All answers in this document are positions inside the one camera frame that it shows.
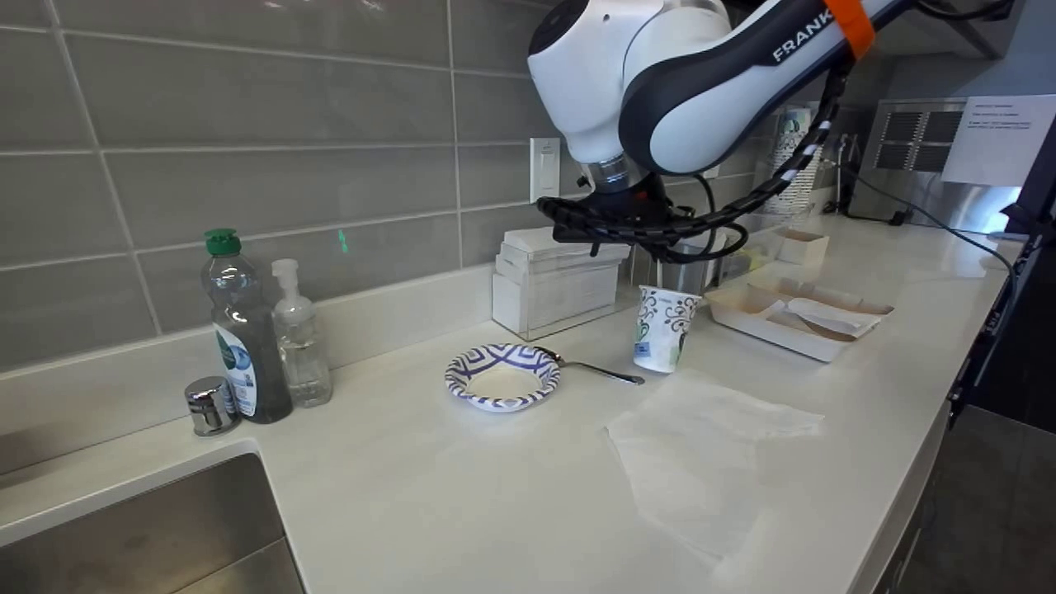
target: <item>white cup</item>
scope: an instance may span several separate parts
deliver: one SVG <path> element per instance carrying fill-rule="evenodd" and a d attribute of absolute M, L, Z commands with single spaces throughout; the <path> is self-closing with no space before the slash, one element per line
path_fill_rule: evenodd
<path fill-rule="evenodd" d="M 701 297 L 659 287 L 639 287 L 633 363 L 650 373 L 673 373 Z"/>

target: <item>small bottle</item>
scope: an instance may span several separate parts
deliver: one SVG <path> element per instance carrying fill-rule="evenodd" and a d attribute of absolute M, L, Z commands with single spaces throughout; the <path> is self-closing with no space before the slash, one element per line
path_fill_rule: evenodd
<path fill-rule="evenodd" d="M 209 265 L 200 282 L 222 345 L 232 409 L 250 421 L 277 421 L 295 411 L 283 363 L 270 326 L 270 297 L 255 266 L 240 260 L 232 227 L 204 235 Z"/>
<path fill-rule="evenodd" d="M 319 406 L 333 397 L 333 373 L 318 341 L 315 307 L 296 289 L 296 260 L 274 260 L 270 272 L 283 292 L 270 316 L 286 369 L 286 388 L 296 406 Z"/>

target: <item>white countertop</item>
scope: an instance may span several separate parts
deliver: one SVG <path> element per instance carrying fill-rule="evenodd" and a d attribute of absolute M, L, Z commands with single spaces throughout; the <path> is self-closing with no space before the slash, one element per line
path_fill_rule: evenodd
<path fill-rule="evenodd" d="M 823 282 L 893 303 L 831 365 L 706 319 L 684 369 L 826 417 L 826 435 L 759 450 L 762 514 L 706 571 L 633 512 L 604 424 L 665 386 L 569 369 L 545 406 L 456 406 L 443 369 L 471 324 L 337 373 L 324 409 L 196 439 L 166 421 L 0 478 L 0 545 L 167 478 L 258 453 L 315 594 L 839 594 L 879 549 L 1004 270 L 948 235 L 831 224 Z M 633 310 L 545 341 L 569 359 L 629 369 Z"/>

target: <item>green bottle cap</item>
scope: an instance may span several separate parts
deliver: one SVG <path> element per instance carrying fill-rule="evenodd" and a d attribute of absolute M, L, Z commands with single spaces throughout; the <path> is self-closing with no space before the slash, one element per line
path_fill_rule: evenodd
<path fill-rule="evenodd" d="M 239 242 L 234 227 L 210 227 L 210 231 L 204 231 L 204 249 L 210 258 L 234 258 L 234 253 L 240 253 L 240 242 Z"/>

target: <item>sink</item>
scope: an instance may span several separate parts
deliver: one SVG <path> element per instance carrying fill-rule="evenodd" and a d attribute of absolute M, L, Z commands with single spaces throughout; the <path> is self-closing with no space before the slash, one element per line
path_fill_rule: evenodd
<path fill-rule="evenodd" d="M 0 549 L 2 594 L 304 594 L 258 454 Z"/>

